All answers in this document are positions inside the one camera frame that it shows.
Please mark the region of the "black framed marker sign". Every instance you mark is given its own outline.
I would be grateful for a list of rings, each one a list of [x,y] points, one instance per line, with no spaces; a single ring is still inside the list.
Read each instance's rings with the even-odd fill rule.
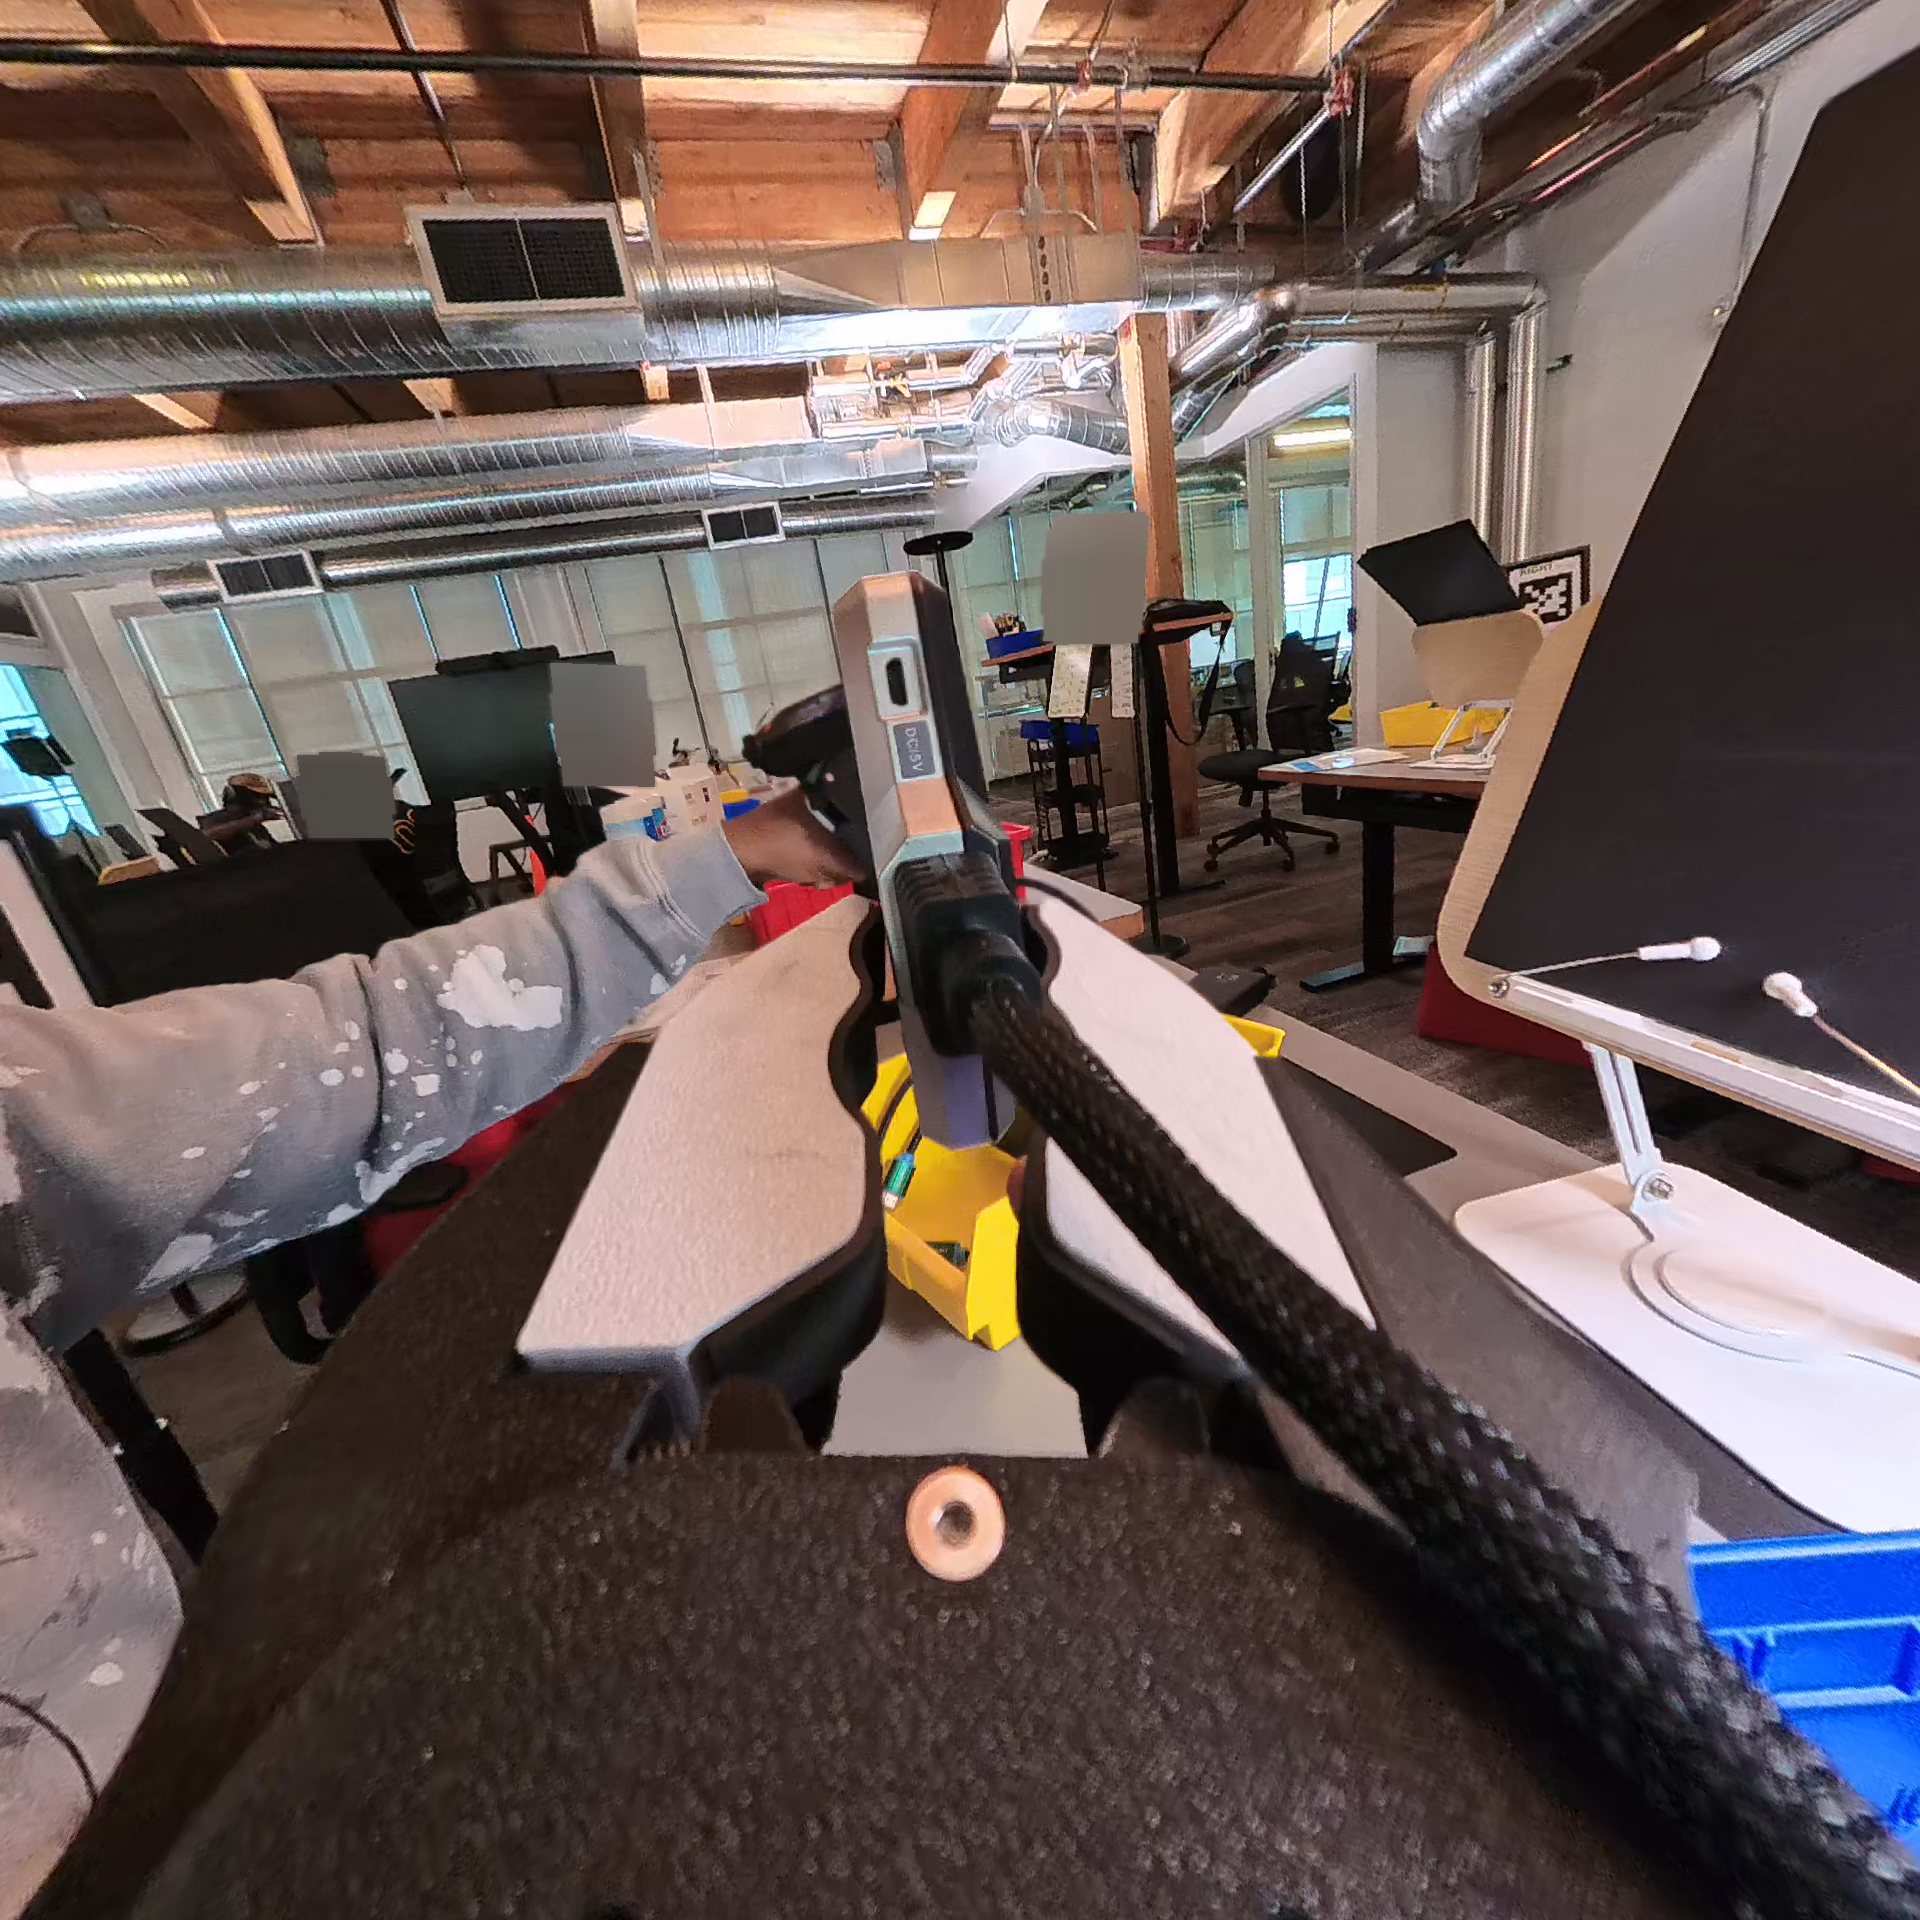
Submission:
[[[1504,574],[1520,607],[1545,631],[1570,623],[1592,600],[1592,550],[1588,544],[1508,562]]]

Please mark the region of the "blue plastic bin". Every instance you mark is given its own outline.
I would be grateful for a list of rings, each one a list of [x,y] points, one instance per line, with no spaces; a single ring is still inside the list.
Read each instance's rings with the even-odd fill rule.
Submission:
[[[1918,1535],[1700,1544],[1703,1630],[1918,1852]]]

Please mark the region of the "red storage tote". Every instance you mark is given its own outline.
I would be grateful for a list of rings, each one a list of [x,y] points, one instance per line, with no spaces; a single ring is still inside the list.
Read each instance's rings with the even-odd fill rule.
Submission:
[[[1429,947],[1424,960],[1415,1030],[1424,1040],[1441,1040],[1577,1071],[1591,1068],[1591,1055],[1570,1036],[1465,994],[1447,972],[1438,945]]]

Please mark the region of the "person's left hand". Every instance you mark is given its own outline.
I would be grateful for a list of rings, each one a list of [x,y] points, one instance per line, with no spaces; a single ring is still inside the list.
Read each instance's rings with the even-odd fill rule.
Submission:
[[[831,889],[869,879],[869,865],[817,819],[797,784],[772,791],[754,810],[726,819],[722,838],[758,889],[772,883]]]

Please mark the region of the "cart with blue bins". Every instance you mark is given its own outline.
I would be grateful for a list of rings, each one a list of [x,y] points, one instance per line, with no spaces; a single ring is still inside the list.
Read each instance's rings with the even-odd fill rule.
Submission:
[[[1096,728],[1030,719],[1018,735],[1040,854],[1055,871],[1092,871],[1104,884],[1112,849]]]

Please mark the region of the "black partition panel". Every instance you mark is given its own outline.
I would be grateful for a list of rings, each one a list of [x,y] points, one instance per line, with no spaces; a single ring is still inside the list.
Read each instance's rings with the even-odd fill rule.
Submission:
[[[105,884],[54,865],[54,899],[98,1004],[287,979],[454,923],[389,842],[295,842]]]

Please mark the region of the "wooden post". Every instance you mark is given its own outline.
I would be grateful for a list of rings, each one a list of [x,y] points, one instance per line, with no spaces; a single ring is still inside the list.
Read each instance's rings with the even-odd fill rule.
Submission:
[[[1120,326],[1120,384],[1129,436],[1135,512],[1144,524],[1144,600],[1181,602],[1184,544],[1176,489],[1176,440],[1169,423],[1168,318],[1135,311]],[[1176,856],[1180,838],[1197,828],[1196,748],[1169,737],[1168,721],[1193,724],[1188,656],[1176,644],[1146,643],[1135,652],[1135,732],[1144,755],[1144,790],[1153,844]]]

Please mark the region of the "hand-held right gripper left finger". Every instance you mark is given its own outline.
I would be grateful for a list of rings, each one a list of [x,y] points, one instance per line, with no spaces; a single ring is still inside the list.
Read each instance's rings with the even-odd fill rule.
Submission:
[[[655,1033],[516,1334],[545,1374],[824,1398],[879,1327],[874,908],[734,960]]]

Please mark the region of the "black office chair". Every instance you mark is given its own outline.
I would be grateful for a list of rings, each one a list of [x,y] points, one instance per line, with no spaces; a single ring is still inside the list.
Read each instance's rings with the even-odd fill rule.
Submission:
[[[1263,849],[1278,849],[1287,874],[1295,868],[1288,828],[1272,812],[1274,790],[1261,784],[1258,776],[1266,766],[1282,766],[1330,751],[1330,712],[1336,704],[1332,683],[1330,658],[1288,634],[1272,656],[1270,686],[1263,699],[1263,745],[1208,755],[1197,761],[1202,780],[1233,786],[1246,810],[1257,804],[1257,814],[1247,822],[1207,842],[1204,874],[1215,874],[1225,854],[1255,842]]]

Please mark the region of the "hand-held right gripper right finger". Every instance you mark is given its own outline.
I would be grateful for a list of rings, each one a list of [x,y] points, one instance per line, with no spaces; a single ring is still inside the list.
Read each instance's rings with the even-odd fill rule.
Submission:
[[[1018,1043],[1040,1129],[1018,1327],[1074,1387],[1336,1387],[1377,1344],[1269,1064],[1175,974],[1040,902],[1050,1030]]]

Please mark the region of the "silver air duct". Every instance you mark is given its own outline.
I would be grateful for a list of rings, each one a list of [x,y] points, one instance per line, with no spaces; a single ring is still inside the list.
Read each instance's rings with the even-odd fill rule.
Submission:
[[[1168,366],[1175,434],[1279,353],[1324,346],[1457,347],[1463,498],[1498,561],[1536,535],[1545,286],[1525,275],[1274,281],[1202,328]]]
[[[887,497],[973,455],[894,425],[816,434],[800,398],[8,449],[4,586],[264,561],[758,497]]]
[[[4,400],[954,353],[1218,311],[1278,275],[1127,232],[653,248],[610,207],[405,215],[400,250],[8,256]]]
[[[1612,124],[1692,113],[1868,11],[1868,2],[1693,6],[1693,11],[1698,20],[1671,46],[1623,81],[1605,82],[1548,155],[1567,154],[1577,138]],[[1416,187],[1407,207],[1432,222],[1473,207],[1490,134],[1543,87],[1570,81],[1577,64],[1647,14],[1649,6],[1628,2],[1530,2],[1504,11],[1424,98],[1415,126]]]

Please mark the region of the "black wood-edged board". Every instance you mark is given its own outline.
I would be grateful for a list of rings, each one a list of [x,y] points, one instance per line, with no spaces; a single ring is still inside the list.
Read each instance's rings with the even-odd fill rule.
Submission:
[[[1865,1088],[1782,969],[1916,1079],[1916,108],[1916,54],[1818,108],[1573,666],[1514,704],[1441,940],[1514,1018],[1502,972],[1709,936],[1562,984]]]
[[[1545,644],[1545,625],[1469,519],[1370,544],[1358,554],[1358,569],[1407,618],[1429,702],[1449,712],[1513,704]]]

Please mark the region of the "tall standing desk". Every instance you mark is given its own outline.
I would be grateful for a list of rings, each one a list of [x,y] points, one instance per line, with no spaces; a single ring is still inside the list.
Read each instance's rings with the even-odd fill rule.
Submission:
[[[1175,655],[1185,664],[1188,643],[1197,634],[1222,643],[1232,634],[1232,610],[1215,600],[1156,600],[1142,614],[1135,648],[1095,649],[1095,666],[1106,667],[1111,721],[1120,722],[1125,691],[1135,704],[1127,721],[1144,883],[1142,936],[1135,936],[1135,945],[1173,962],[1188,953],[1184,937],[1160,929],[1162,902],[1181,891],[1173,751],[1188,748],[1193,739],[1173,722],[1165,656]],[[1018,722],[1018,739],[1040,851],[1065,871],[1090,868],[1095,880],[1104,880],[1112,860],[1112,835],[1096,721],[1028,716]]]

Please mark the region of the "grey hdmi switch box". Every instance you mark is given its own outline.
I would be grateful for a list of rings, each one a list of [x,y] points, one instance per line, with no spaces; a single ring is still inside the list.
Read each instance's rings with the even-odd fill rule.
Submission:
[[[1013,854],[984,800],[942,590],[916,571],[855,583],[831,608],[862,828],[922,1136],[994,1143],[1015,1103],[975,1049],[992,985],[1040,998]]]

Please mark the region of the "red basket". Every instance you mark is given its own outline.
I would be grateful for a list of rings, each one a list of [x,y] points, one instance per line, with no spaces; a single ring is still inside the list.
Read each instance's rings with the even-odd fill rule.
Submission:
[[[575,1076],[528,1110],[510,1113],[470,1142],[450,1148],[442,1156],[402,1172],[398,1184],[377,1199],[369,1212],[361,1215],[358,1232],[372,1281],[382,1282],[445,1212],[474,1199],[492,1170],[569,1103],[581,1084],[583,1076]]]

